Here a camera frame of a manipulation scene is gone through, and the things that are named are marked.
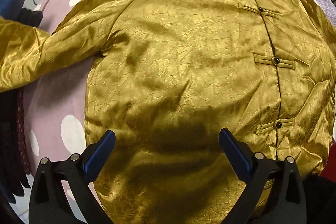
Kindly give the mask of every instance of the pink polka dot fabric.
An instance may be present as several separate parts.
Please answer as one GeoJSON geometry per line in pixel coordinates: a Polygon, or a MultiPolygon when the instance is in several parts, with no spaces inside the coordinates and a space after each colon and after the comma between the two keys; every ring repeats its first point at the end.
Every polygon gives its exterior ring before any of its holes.
{"type": "MultiPolygon", "coordinates": [[[[43,0],[40,29],[49,33],[80,0],[43,0]]],[[[43,157],[65,160],[85,149],[84,104],[93,57],[39,78],[24,90],[24,130],[33,175],[43,157]]],[[[68,200],[73,198],[64,184],[68,200]]]]}

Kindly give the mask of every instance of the textured gold fabric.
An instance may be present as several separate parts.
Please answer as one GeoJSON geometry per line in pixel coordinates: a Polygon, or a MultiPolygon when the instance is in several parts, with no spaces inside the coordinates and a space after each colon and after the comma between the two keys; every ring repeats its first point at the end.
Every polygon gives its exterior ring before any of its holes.
{"type": "Polygon", "coordinates": [[[108,215],[220,223],[245,186],[221,128],[269,158],[292,155],[303,177],[323,169],[335,37],[312,0],[82,0],[52,35],[1,19],[0,91],[98,53],[85,133],[117,136],[95,183],[108,215]]]}

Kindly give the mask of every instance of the yellow sleeve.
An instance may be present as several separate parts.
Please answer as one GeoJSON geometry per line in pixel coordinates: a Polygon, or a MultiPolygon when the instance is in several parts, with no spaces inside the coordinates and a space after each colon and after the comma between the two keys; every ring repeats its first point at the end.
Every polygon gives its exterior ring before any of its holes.
{"type": "Polygon", "coordinates": [[[132,1],[82,0],[52,35],[0,17],[0,92],[110,47],[111,29],[132,1]]]}
{"type": "Polygon", "coordinates": [[[331,24],[321,7],[316,4],[315,1],[300,0],[300,2],[307,11],[307,14],[315,28],[322,35],[324,41],[328,44],[334,54],[334,57],[336,58],[336,28],[331,24]]]}

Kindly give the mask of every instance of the blue cloth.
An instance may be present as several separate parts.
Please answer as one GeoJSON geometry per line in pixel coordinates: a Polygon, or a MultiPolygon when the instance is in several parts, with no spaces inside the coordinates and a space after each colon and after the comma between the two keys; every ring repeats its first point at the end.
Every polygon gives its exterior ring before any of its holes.
{"type": "Polygon", "coordinates": [[[0,16],[17,21],[25,0],[0,0],[0,16]]]}

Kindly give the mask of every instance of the silver screw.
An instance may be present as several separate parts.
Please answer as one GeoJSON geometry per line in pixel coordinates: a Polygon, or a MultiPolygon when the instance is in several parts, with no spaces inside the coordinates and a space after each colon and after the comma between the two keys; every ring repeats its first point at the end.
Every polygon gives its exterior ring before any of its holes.
{"type": "Polygon", "coordinates": [[[71,160],[78,160],[79,159],[79,154],[72,154],[70,157],[71,160]]]}
{"type": "Polygon", "coordinates": [[[254,156],[255,156],[258,160],[262,160],[262,159],[264,158],[264,154],[263,154],[263,153],[260,153],[260,152],[255,153],[254,156]]]}
{"type": "Polygon", "coordinates": [[[294,158],[289,156],[287,157],[287,161],[290,163],[290,164],[293,164],[295,162],[294,158]]]}
{"type": "Polygon", "coordinates": [[[43,159],[41,159],[41,164],[46,164],[47,162],[48,162],[48,158],[43,158],[43,159]]]}

